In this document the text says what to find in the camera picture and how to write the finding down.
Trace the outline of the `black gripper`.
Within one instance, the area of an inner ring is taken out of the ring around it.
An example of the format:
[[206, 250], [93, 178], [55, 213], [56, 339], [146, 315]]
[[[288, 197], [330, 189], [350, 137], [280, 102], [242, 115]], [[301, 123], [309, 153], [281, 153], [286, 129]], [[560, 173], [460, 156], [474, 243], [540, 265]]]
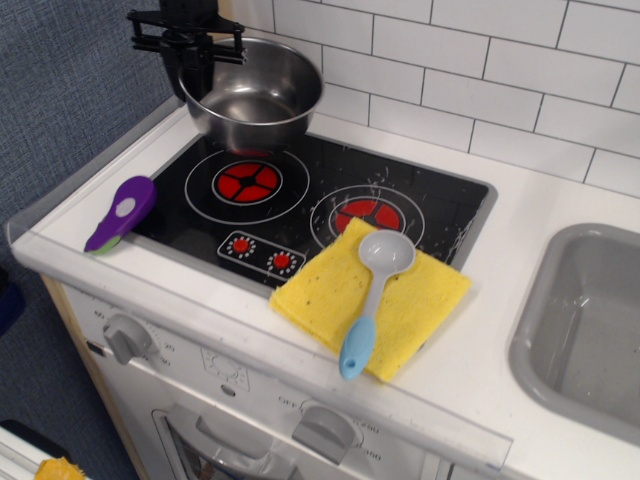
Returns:
[[217, 1], [160, 1], [156, 11], [131, 10], [133, 47], [160, 53], [175, 96], [185, 99], [180, 85], [195, 100], [213, 88], [215, 61], [246, 61], [244, 26], [219, 14]]

